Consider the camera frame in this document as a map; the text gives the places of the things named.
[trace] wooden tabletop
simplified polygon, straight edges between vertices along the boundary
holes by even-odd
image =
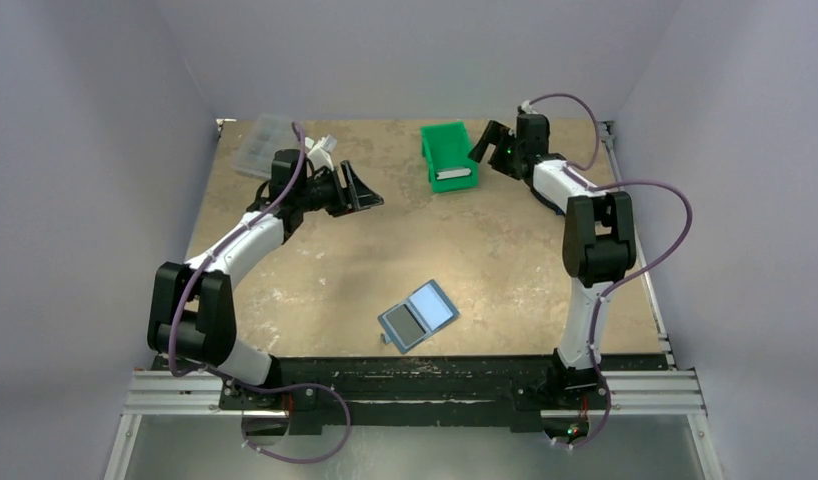
[[[559,344],[571,292],[561,259],[563,217],[487,163],[477,188],[433,194],[419,129],[437,123],[445,121],[304,124],[310,137],[336,137],[333,161],[350,160],[385,205],[341,218],[307,213],[294,236],[235,290],[245,341],[282,356],[399,355],[382,343],[377,315],[435,279],[461,315],[411,355],[550,353]],[[485,124],[465,121],[472,142]],[[228,232],[253,200],[260,182],[231,167],[251,126],[224,125],[190,256]],[[585,163],[592,135],[588,121],[556,120],[551,151]],[[585,176],[597,184],[613,180],[603,149]],[[659,351],[642,282],[614,295],[603,349]]]

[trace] metal frame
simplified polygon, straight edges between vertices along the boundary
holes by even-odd
[[[613,137],[603,124],[601,140],[609,157],[609,164],[617,180],[621,179],[613,148]],[[641,255],[641,241],[636,233],[639,262],[647,265]],[[692,432],[694,448],[702,472],[707,480],[723,480],[723,469],[718,461],[709,434],[706,407],[700,384],[694,371],[676,369],[671,343],[656,301],[650,274],[643,276],[648,301],[653,310],[659,344],[666,356],[670,371],[605,372],[612,391],[612,415],[685,415]],[[223,382],[212,374],[195,372],[188,377],[174,378],[166,371],[137,371],[129,387],[126,405],[118,426],[117,436],[109,458],[105,480],[124,479],[135,438],[144,415],[224,415],[284,417],[281,410],[235,411],[218,407]],[[543,410],[542,418],[575,417],[573,410]],[[603,411],[590,411],[601,415]]]

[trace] blue box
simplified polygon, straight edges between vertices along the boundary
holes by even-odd
[[[393,342],[405,354],[458,316],[453,302],[435,280],[430,280],[377,319],[385,331],[383,342]]]

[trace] black bracket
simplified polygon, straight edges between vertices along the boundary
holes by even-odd
[[[280,150],[274,155],[271,179],[256,189],[256,198],[247,207],[248,212],[262,210],[277,199],[291,181],[299,158],[299,150]],[[345,186],[342,186],[338,172],[327,167],[311,172],[311,176],[303,174],[297,177],[280,209],[274,213],[283,221],[285,240],[303,223],[305,212],[324,209],[333,217],[341,217],[383,204],[383,198],[365,185],[350,161],[341,162],[340,170]],[[269,191],[264,196],[266,187]]]
[[[168,351],[173,314],[193,270],[188,265],[167,262],[156,271],[147,344],[161,353]],[[235,344],[235,308],[229,275],[213,271],[200,275],[191,298],[200,296],[196,312],[182,313],[177,332],[177,356],[197,362],[219,365]]]
[[[559,357],[559,350],[554,349],[547,367],[545,392],[554,398],[571,400],[581,398],[600,388],[600,379],[592,368],[576,370],[566,368]]]
[[[586,288],[600,282],[617,282],[636,263],[633,201],[626,192],[568,199],[562,263]],[[598,235],[595,223],[609,227]]]
[[[547,117],[522,113],[518,115],[515,130],[500,122],[489,121],[468,158],[480,163],[489,145],[494,145],[489,159],[491,168],[532,186],[533,168],[548,156],[549,142],[550,122]]]

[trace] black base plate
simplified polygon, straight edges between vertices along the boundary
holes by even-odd
[[[552,397],[543,388],[551,355],[453,357],[286,357],[283,384],[320,383],[349,403],[354,425],[507,427],[543,430],[541,410],[574,409],[582,399]],[[665,355],[603,355],[606,371],[667,370]],[[603,397],[585,392],[590,408]],[[319,434],[324,425],[343,425],[341,407],[315,390],[294,394],[291,434]],[[281,408],[278,395],[246,391],[221,395],[224,410]]]

